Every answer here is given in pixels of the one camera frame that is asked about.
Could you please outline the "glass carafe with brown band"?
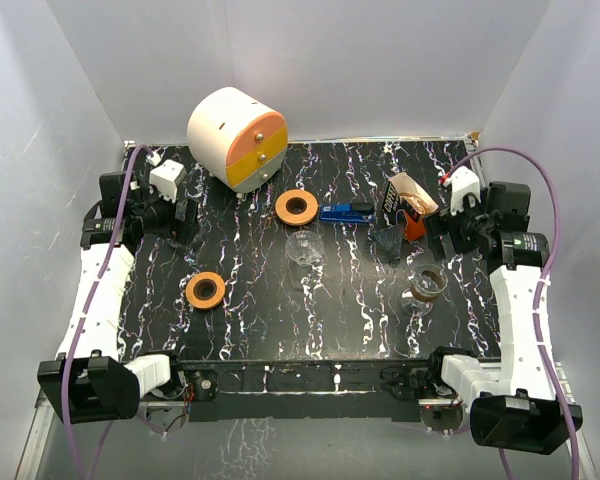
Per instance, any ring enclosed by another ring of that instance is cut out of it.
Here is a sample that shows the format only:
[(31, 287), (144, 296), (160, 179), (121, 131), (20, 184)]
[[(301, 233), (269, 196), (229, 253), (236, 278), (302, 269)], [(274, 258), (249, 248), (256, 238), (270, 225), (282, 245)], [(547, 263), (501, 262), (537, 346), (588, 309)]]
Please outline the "glass carafe with brown band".
[(400, 305), (410, 316), (424, 317), (447, 288), (447, 277), (439, 265), (425, 264), (413, 269), (409, 285), (402, 292)]

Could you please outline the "clear glass dripper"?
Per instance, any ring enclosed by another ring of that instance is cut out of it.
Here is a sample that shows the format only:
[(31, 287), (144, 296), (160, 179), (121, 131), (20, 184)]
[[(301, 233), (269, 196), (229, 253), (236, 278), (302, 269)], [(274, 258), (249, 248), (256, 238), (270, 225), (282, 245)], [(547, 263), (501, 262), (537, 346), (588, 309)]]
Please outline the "clear glass dripper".
[(307, 267), (321, 259), (324, 243), (317, 233), (299, 230), (287, 238), (285, 254), (300, 267)]

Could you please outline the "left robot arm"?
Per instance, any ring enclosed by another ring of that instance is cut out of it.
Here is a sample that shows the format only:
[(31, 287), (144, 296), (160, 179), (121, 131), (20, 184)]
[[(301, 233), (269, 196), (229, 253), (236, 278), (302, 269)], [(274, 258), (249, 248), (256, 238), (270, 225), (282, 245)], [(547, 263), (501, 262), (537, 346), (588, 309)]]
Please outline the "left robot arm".
[(101, 198), (85, 214), (81, 277), (69, 327), (56, 357), (40, 363), (38, 383), (60, 419), (73, 424), (133, 418), (151, 392), (180, 396), (187, 376), (165, 350), (124, 363), (119, 317), (135, 254), (147, 235), (186, 251), (199, 230), (198, 205), (180, 189), (185, 167), (175, 161), (123, 185), (122, 172), (99, 178)]

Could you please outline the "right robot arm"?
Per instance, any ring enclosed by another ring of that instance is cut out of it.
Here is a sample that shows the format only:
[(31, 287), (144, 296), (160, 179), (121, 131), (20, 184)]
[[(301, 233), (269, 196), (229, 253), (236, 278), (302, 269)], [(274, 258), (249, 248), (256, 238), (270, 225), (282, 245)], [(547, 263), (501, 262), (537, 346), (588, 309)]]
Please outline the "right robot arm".
[(529, 231), (531, 191), (523, 184), (493, 182), (454, 187), (447, 207), (424, 219), (437, 260), (445, 257), (443, 235), (456, 253), (479, 251), (496, 298), (500, 330), (500, 375), (493, 378), (477, 356), (438, 347), (429, 357), (427, 388), (456, 393), (469, 413), (474, 442), (549, 455), (569, 438), (567, 425), (583, 424), (579, 405), (560, 405), (552, 373), (542, 270), (549, 259), (545, 235)]

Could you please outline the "coffee filter packet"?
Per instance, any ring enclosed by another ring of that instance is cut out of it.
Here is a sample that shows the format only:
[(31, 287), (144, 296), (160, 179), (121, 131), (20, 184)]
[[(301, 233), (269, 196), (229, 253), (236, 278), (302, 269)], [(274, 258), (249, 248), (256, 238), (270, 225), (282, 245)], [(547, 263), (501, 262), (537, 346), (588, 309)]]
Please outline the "coffee filter packet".
[(439, 208), (425, 189), (405, 172), (387, 180), (381, 207), (390, 225), (404, 227), (403, 237), (408, 242), (425, 236), (424, 217)]

